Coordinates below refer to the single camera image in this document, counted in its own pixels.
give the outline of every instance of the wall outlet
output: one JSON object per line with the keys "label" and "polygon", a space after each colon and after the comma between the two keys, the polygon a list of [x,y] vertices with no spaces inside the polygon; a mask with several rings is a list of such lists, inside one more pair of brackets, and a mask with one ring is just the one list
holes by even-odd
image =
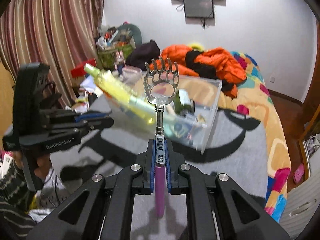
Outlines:
{"label": "wall outlet", "polygon": [[270,77],[270,82],[271,82],[271,83],[274,83],[275,80],[276,80],[276,77],[275,77],[275,76],[271,76],[271,77]]}

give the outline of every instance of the green basket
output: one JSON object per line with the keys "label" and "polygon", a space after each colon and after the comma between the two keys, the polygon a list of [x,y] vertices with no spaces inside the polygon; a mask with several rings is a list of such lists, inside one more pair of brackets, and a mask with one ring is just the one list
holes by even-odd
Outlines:
{"label": "green basket", "polygon": [[106,51],[98,51],[98,57],[102,63],[102,67],[110,70],[115,69],[115,59],[116,59],[116,52],[121,51],[123,52],[124,59],[126,59],[131,52],[133,51],[133,47],[130,44],[126,44],[122,47],[118,47],[116,49],[110,49]]}

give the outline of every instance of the silver screw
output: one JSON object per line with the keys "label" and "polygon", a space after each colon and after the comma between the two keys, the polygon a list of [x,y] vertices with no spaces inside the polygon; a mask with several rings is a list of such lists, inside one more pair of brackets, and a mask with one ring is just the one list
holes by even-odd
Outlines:
{"label": "silver screw", "polygon": [[94,175],[92,176],[92,180],[93,180],[94,182],[99,182],[100,180],[102,180],[102,175],[100,175],[100,174],[94,174]]}
{"label": "silver screw", "polygon": [[139,164],[131,165],[131,170],[133,170],[133,171],[138,171],[140,169],[141,169],[141,166]]}
{"label": "silver screw", "polygon": [[229,176],[227,174],[221,173],[219,175],[219,179],[222,181],[227,181],[229,179]]}
{"label": "silver screw", "polygon": [[191,169],[191,167],[190,167],[190,165],[189,164],[182,164],[181,166],[180,166],[180,168],[182,169],[182,170],[184,170],[184,171],[188,171],[188,170],[190,170]]}

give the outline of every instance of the green bottle cap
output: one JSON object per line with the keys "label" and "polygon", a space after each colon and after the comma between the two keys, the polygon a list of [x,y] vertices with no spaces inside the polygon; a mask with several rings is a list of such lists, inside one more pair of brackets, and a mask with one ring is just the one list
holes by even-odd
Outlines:
{"label": "green bottle cap", "polygon": [[84,71],[86,71],[88,74],[92,75],[93,77],[96,77],[100,73],[100,69],[90,65],[90,64],[85,64],[84,65]]}

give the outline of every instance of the orange jacket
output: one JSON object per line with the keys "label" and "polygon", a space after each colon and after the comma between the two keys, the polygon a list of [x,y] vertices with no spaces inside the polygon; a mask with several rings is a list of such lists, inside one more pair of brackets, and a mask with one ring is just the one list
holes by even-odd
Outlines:
{"label": "orange jacket", "polygon": [[[162,51],[161,57],[163,59],[169,58],[172,62],[176,61],[180,74],[198,77],[198,73],[186,67],[186,54],[191,50],[192,48],[186,45],[171,45]],[[247,75],[239,62],[230,54],[230,52],[220,47],[203,52],[196,57],[194,62],[215,67],[217,77],[226,80],[229,83],[237,84],[247,78]],[[158,68],[161,66],[159,60],[157,60],[157,66]],[[232,98],[236,98],[237,92],[237,87],[234,85],[231,91],[225,91],[224,93]]]}

